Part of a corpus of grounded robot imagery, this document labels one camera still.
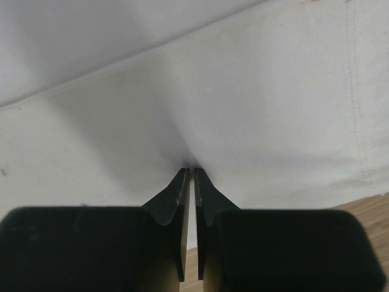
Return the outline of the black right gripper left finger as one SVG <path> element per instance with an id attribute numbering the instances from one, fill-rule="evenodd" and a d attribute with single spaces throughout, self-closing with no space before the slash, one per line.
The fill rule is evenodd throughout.
<path id="1" fill-rule="evenodd" d="M 178 291 L 190 170 L 142 206 L 19 207 L 1 221 L 2 291 Z"/>

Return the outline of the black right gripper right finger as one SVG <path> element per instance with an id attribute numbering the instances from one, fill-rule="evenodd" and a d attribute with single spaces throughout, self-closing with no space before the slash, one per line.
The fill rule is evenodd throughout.
<path id="1" fill-rule="evenodd" d="M 194 171 L 204 291 L 382 291 L 360 222 L 343 210 L 240 209 Z"/>

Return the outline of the white t-shirt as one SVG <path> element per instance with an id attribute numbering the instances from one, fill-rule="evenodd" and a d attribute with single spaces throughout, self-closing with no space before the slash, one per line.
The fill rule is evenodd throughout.
<path id="1" fill-rule="evenodd" d="M 1 215 L 196 166 L 243 208 L 387 193 L 388 2 L 1 2 Z"/>

